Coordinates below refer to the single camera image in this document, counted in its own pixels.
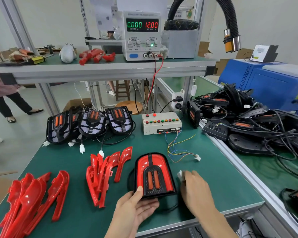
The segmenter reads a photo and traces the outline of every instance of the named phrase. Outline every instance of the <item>wooden stool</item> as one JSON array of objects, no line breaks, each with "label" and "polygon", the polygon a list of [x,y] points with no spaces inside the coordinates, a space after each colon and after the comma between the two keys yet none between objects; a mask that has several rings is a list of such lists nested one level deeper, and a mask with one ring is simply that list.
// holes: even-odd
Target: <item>wooden stool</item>
[{"label": "wooden stool", "polygon": [[[138,114],[138,111],[137,111],[137,108],[135,105],[135,101],[122,101],[122,102],[116,104],[115,107],[121,107],[121,106],[126,106],[129,111],[132,111],[132,115]],[[137,102],[137,107],[138,107],[139,114],[140,114],[143,111],[142,104]]]},{"label": "wooden stool", "polygon": [[[120,92],[119,89],[126,89],[126,91]],[[130,100],[130,93],[129,93],[127,80],[124,80],[124,83],[118,83],[118,81],[116,81],[116,101],[118,101],[118,98],[126,98],[126,97],[128,97],[128,100]]]}]

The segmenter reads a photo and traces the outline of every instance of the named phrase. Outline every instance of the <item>power outlet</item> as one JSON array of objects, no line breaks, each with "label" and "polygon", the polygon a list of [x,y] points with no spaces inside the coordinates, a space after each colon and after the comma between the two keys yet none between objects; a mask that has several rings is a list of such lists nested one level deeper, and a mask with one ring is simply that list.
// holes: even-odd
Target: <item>power outlet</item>
[{"label": "power outlet", "polygon": [[[172,94],[172,99],[175,99],[177,96],[181,96],[181,97],[184,99],[184,91],[181,90],[181,92],[173,93],[173,94]],[[175,105],[176,105],[177,103],[181,104],[181,107],[183,106],[183,101],[181,101],[181,102],[171,102],[171,107],[172,107],[172,109],[173,109],[174,111],[177,111],[177,109],[176,109],[176,107],[175,107]]]}]

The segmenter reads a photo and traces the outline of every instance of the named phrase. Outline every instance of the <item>white control box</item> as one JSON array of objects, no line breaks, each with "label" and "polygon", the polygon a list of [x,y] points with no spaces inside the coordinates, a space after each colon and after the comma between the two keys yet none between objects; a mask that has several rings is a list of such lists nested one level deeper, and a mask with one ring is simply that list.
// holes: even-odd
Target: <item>white control box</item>
[{"label": "white control box", "polygon": [[158,60],[161,47],[160,13],[123,11],[122,49],[127,61]]},{"label": "white control box", "polygon": [[175,112],[143,114],[144,135],[164,134],[181,131],[182,122]]}]

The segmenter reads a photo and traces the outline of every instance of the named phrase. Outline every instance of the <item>left hand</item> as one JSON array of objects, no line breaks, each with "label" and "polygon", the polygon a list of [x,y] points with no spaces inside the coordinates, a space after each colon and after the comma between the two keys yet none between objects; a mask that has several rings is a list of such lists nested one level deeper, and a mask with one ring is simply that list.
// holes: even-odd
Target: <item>left hand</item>
[{"label": "left hand", "polygon": [[159,207],[158,199],[141,200],[143,188],[128,192],[116,205],[105,238],[135,238],[139,225]]}]

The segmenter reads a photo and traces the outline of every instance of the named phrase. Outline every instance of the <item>black pants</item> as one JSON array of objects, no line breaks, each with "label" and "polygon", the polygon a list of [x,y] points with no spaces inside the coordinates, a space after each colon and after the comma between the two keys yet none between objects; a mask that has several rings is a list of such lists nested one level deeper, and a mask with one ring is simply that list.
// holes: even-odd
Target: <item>black pants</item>
[{"label": "black pants", "polygon": [[[32,107],[16,92],[14,94],[7,95],[23,112],[26,114],[32,110]],[[12,112],[3,97],[0,97],[0,113],[5,117],[11,117]]]}]

